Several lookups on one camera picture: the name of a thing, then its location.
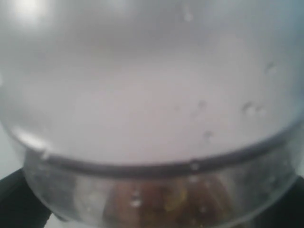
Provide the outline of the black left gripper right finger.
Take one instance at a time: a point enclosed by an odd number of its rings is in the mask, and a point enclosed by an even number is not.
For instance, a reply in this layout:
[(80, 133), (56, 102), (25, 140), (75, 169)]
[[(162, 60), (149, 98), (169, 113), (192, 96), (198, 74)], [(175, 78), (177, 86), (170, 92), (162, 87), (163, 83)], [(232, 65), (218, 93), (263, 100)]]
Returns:
[(302, 228), (304, 219), (300, 209), (304, 205), (304, 178), (298, 176), (292, 187), (281, 199), (254, 219), (246, 222), (246, 228)]

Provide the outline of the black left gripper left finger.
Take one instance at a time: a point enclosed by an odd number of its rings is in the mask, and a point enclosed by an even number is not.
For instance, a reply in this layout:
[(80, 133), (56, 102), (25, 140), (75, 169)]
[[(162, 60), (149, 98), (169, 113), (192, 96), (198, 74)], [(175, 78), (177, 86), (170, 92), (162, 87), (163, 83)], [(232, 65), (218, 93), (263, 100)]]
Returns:
[(50, 215), (29, 188), (22, 169), (0, 180), (1, 228), (43, 228)]

